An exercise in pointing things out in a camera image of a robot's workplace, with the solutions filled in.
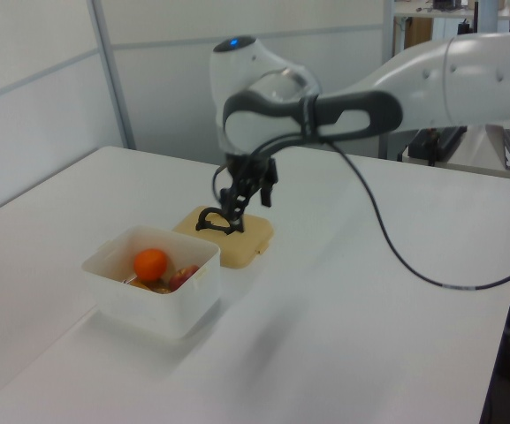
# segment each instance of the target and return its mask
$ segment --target table surface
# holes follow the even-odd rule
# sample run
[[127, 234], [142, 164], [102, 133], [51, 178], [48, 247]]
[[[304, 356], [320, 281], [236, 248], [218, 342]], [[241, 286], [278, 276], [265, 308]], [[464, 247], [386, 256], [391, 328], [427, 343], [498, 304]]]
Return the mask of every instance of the table surface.
[[[474, 11], [459, 9], [458, 11], [428, 11], [432, 2], [426, 0], [411, 0], [394, 2], [394, 16], [397, 18], [449, 18], [449, 19], [472, 19]], [[510, 20], [510, 8], [506, 6], [499, 11], [499, 20]]]
[[[478, 423], [510, 283], [394, 258], [336, 155], [276, 155], [275, 236], [179, 341], [93, 308], [80, 264], [212, 203], [215, 166], [104, 148], [0, 208], [0, 422]], [[450, 284], [510, 274], [510, 180], [355, 157], [396, 247]]]

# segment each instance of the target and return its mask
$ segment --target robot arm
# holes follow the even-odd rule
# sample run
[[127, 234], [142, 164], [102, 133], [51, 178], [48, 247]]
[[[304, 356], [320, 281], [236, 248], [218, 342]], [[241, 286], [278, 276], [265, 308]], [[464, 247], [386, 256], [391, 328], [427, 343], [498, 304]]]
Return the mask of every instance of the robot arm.
[[219, 142], [233, 176], [222, 191], [222, 215], [233, 226], [258, 189], [266, 186], [263, 204], [270, 205], [268, 185], [277, 180], [270, 156], [281, 146], [266, 148], [270, 140], [301, 145], [510, 119], [510, 34], [425, 42], [328, 95], [302, 66], [240, 37], [216, 46], [210, 77]]

